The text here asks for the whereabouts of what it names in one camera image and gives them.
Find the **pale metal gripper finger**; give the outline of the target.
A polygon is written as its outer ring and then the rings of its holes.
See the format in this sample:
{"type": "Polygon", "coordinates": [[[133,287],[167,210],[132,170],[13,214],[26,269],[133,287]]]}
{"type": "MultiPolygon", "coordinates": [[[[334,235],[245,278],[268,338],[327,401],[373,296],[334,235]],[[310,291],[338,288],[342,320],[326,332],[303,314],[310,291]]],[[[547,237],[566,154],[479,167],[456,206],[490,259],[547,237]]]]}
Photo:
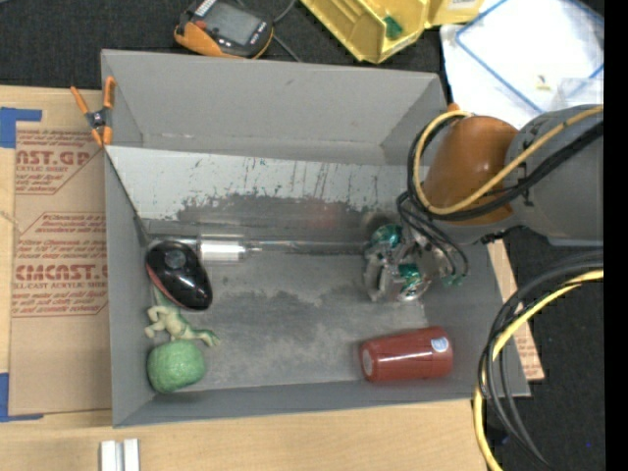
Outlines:
{"type": "Polygon", "coordinates": [[[364,253],[364,259],[368,266],[373,267],[396,267],[399,265],[394,249],[368,248],[364,253]]]}
{"type": "Polygon", "coordinates": [[[366,288],[373,302],[397,301],[400,290],[400,276],[393,273],[377,273],[366,276],[366,288]]]}

